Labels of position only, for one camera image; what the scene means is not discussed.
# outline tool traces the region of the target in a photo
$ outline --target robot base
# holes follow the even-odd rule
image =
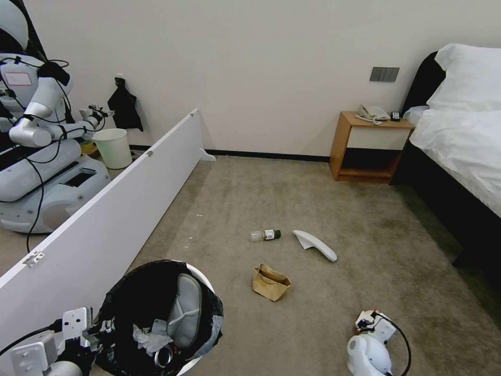
[[[33,233],[52,232],[93,198],[109,182],[106,166],[82,155],[68,168],[44,184],[40,217]],[[29,232],[37,216],[41,189],[23,198],[0,203],[0,226],[16,232]]]

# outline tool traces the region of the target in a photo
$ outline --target paper bag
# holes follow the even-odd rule
[[[265,298],[277,301],[291,285],[286,275],[274,271],[266,264],[260,264],[258,268],[254,269],[252,290]]]

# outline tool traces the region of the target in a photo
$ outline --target metal hinge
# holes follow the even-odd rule
[[[45,253],[41,251],[35,251],[31,256],[29,256],[26,260],[24,260],[22,263],[28,265],[29,267],[33,267],[35,264],[38,264],[38,262],[43,259],[45,256]]]

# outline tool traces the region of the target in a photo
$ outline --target black garbage bag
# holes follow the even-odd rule
[[[159,368],[151,354],[138,348],[133,327],[147,331],[155,320],[172,319],[178,302],[186,296],[181,290],[181,278],[198,282],[200,310],[196,335],[188,346],[176,348],[165,368]],[[102,343],[103,350],[96,357],[96,364],[115,376],[175,375],[190,360],[204,355],[218,343],[222,320],[221,300],[185,263],[162,260],[142,265],[125,275],[106,294],[98,325],[111,321],[113,328]]]
[[[108,100],[108,107],[115,111],[113,121],[117,128],[137,128],[143,132],[141,118],[136,111],[137,97],[125,87],[125,79],[115,77],[116,90]]]

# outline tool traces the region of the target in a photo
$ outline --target bed frame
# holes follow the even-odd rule
[[[436,52],[420,65],[402,108],[426,105],[445,79],[435,61]],[[408,143],[392,184],[411,185],[438,219],[462,246],[453,261],[456,267],[472,262],[481,266],[496,281],[501,278],[498,262],[501,217],[485,206],[456,179],[419,148]]]

